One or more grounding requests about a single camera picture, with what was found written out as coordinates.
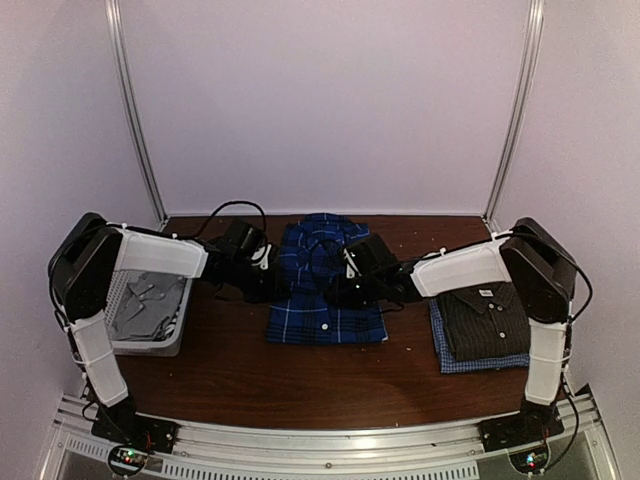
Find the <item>blue plaid long sleeve shirt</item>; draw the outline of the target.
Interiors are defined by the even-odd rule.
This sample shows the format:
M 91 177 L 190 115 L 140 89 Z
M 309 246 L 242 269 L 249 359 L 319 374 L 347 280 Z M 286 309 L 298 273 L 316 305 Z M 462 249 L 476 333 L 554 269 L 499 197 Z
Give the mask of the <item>blue plaid long sleeve shirt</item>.
M 330 214 L 309 214 L 284 228 L 279 263 L 290 296 L 271 304 L 266 340 L 293 345 L 382 343 L 388 339 L 381 308 L 340 308 L 324 299 L 345 272 L 344 247 L 370 234 L 366 223 Z

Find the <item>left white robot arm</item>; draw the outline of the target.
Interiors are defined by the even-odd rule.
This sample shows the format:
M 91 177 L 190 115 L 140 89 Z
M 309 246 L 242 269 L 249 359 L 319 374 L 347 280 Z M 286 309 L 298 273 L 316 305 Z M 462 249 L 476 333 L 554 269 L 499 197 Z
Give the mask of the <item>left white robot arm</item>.
M 270 303 L 290 291 L 278 259 L 278 248 L 266 233 L 238 219 L 211 240 L 109 223 L 93 212 L 78 220 L 50 262 L 49 292 L 98 404 L 110 408 L 103 422 L 111 434 L 133 444 L 144 433 L 142 419 L 119 405 L 129 389 L 106 325 L 113 274 L 139 271 L 201 279 L 239 289 L 247 303 Z

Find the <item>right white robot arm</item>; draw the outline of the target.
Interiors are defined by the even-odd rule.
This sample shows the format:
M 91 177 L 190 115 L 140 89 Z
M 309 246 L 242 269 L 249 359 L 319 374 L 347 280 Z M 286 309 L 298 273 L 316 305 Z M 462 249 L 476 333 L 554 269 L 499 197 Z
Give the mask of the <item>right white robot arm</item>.
M 523 405 L 513 419 L 519 440 L 535 440 L 551 424 L 561 375 L 568 361 L 568 328 L 578 267 L 536 220 L 519 219 L 490 239 L 451 250 L 398 259 L 377 234 L 342 248 L 343 272 L 324 292 L 328 304 L 364 309 L 379 301 L 416 303 L 488 283 L 515 288 L 530 325 L 528 377 Z

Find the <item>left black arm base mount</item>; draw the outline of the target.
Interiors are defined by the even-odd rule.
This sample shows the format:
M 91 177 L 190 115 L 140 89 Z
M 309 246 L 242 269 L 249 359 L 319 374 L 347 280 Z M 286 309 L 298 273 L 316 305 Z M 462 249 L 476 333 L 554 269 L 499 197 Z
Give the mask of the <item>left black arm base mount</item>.
M 91 427 L 93 436 L 145 452 L 173 452 L 179 425 L 174 421 L 139 414 L 132 395 L 111 407 L 91 398 L 89 406 L 93 405 L 97 407 Z

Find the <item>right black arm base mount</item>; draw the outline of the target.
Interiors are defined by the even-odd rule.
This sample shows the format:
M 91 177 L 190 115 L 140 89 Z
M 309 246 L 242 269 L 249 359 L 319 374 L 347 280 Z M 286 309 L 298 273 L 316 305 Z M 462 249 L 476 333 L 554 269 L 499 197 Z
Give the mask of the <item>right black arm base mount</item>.
M 544 443 L 565 431 L 557 401 L 540 404 L 522 398 L 516 413 L 482 420 L 478 425 L 485 452 Z

